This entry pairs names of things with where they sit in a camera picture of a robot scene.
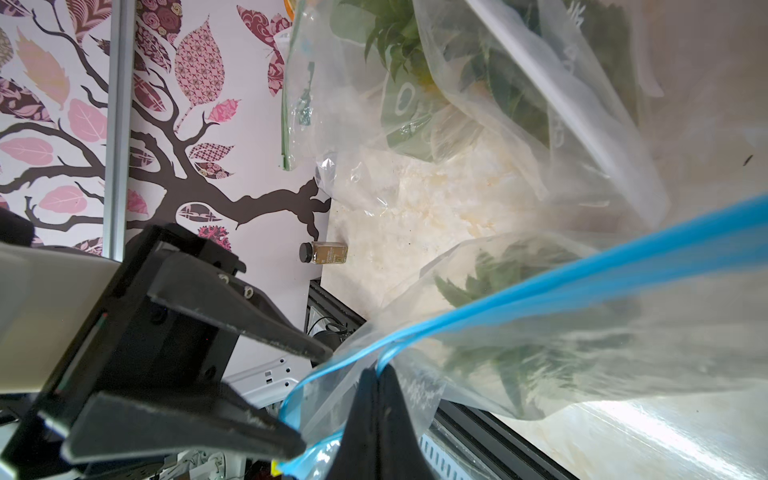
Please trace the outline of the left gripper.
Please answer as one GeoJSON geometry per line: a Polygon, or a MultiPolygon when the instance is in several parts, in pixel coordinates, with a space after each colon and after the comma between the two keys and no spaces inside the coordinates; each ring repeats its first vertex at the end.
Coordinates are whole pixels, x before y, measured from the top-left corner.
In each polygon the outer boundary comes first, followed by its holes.
{"type": "Polygon", "coordinates": [[[235,254],[177,225],[135,237],[4,448],[2,467],[14,479],[146,479],[183,450],[262,460],[302,453],[296,430],[222,375],[236,335],[316,363],[332,350],[234,277],[243,270],[235,254]]]}

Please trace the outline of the blue-zip bag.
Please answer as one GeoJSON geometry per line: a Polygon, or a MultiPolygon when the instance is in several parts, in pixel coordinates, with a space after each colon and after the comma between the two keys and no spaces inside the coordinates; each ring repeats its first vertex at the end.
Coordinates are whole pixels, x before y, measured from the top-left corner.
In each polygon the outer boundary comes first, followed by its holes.
{"type": "Polygon", "coordinates": [[[558,233],[467,241],[348,337],[286,397],[323,478],[362,376],[398,376],[417,430],[442,400],[518,420],[570,405],[737,391],[767,379],[767,200],[600,250],[558,233]]]}

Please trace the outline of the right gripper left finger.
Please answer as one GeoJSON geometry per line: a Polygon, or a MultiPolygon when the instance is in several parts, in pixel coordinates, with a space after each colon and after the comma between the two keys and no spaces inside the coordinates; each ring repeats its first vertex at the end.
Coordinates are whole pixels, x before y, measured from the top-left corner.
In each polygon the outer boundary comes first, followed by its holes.
{"type": "Polygon", "coordinates": [[[365,369],[327,480],[376,479],[378,381],[376,372],[365,369]]]}

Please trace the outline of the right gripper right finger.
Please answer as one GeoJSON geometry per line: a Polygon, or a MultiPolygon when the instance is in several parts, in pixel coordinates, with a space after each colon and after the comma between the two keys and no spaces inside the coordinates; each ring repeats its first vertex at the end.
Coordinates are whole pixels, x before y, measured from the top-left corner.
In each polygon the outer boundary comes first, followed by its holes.
{"type": "Polygon", "coordinates": [[[379,478],[434,478],[420,450],[405,398],[392,366],[386,366],[379,376],[379,478]]]}

